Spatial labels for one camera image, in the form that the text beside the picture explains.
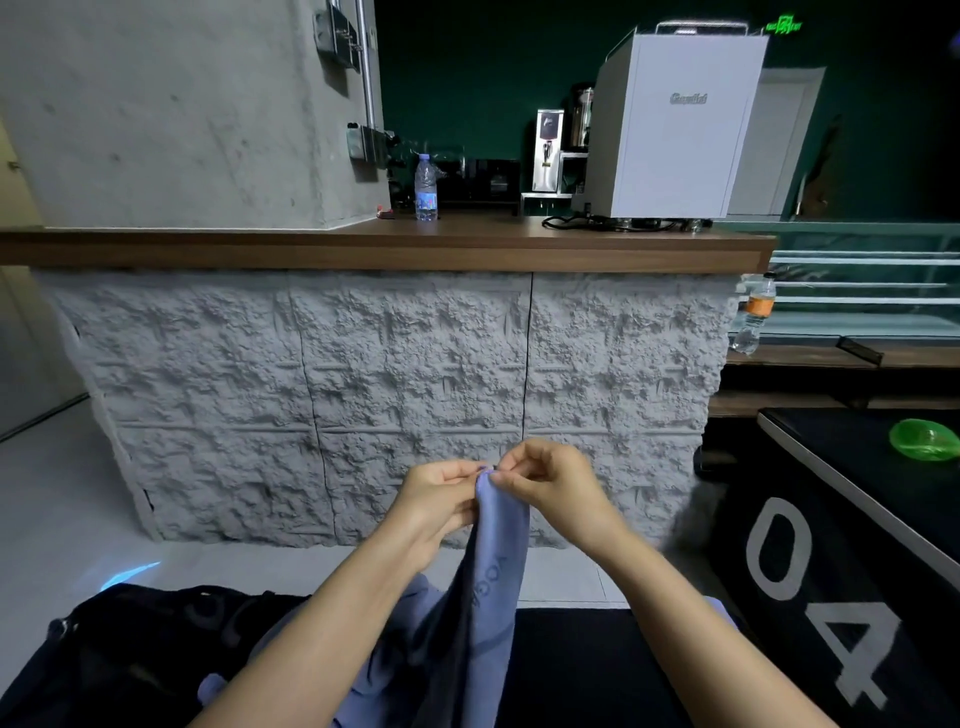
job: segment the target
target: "person's left hand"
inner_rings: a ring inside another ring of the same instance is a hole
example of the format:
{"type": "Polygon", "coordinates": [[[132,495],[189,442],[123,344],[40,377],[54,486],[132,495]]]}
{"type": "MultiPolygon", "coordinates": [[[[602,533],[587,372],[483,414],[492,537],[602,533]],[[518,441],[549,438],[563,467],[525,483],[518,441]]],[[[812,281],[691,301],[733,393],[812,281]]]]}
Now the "person's left hand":
{"type": "Polygon", "coordinates": [[[444,460],[410,469],[382,527],[403,534],[417,571],[426,569],[444,537],[476,521],[477,475],[486,467],[475,460],[444,460]]]}

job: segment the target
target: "person's right hand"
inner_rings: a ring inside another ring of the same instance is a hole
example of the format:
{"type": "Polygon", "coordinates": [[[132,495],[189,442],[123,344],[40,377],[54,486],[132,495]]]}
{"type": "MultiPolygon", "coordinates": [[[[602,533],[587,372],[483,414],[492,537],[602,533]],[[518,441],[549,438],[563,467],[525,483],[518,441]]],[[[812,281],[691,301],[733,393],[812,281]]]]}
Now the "person's right hand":
{"type": "Polygon", "coordinates": [[[490,480],[543,513],[587,555],[625,524],[587,458],[572,445],[525,440],[503,456],[490,480]]]}

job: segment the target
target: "green plastic object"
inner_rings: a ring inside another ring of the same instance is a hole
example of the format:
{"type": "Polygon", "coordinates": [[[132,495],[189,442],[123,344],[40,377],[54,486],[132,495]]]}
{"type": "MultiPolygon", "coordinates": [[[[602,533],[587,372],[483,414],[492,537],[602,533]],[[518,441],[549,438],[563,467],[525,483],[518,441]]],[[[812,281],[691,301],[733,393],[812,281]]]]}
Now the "green plastic object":
{"type": "Polygon", "coordinates": [[[960,437],[930,420],[900,420],[890,428],[890,444],[914,460],[939,462],[960,457],[960,437]]]}

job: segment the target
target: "white printed number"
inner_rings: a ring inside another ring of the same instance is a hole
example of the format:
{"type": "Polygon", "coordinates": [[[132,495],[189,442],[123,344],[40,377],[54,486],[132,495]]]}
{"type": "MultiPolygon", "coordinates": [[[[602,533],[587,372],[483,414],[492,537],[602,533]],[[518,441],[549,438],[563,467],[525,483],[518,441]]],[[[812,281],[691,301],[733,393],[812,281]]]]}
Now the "white printed number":
{"type": "MultiPolygon", "coordinates": [[[[747,570],[764,594],[777,601],[788,601],[800,591],[812,548],[810,526],[800,509],[783,498],[768,498],[747,537],[747,570]],[[783,516],[793,527],[790,566],[780,581],[768,578],[760,568],[760,551],[775,516],[783,516]]],[[[865,693],[882,710],[887,696],[874,682],[874,672],[894,646],[900,618],[882,601],[810,602],[806,605],[806,618],[840,661],[840,676],[836,680],[840,694],[853,705],[865,693]],[[866,624],[867,631],[848,650],[830,629],[831,624],[866,624]]]]}

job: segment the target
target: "glass panel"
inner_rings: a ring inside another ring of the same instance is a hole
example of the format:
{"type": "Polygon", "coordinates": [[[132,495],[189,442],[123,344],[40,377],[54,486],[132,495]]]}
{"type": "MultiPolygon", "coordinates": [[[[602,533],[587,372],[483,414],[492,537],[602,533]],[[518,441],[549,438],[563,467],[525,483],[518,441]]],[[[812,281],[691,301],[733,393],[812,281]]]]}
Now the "glass panel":
{"type": "MultiPolygon", "coordinates": [[[[717,223],[780,236],[778,336],[960,338],[960,225],[717,223]]],[[[745,277],[742,301],[758,277],[745,277]]],[[[742,313],[734,321],[740,327],[742,313]]]]}

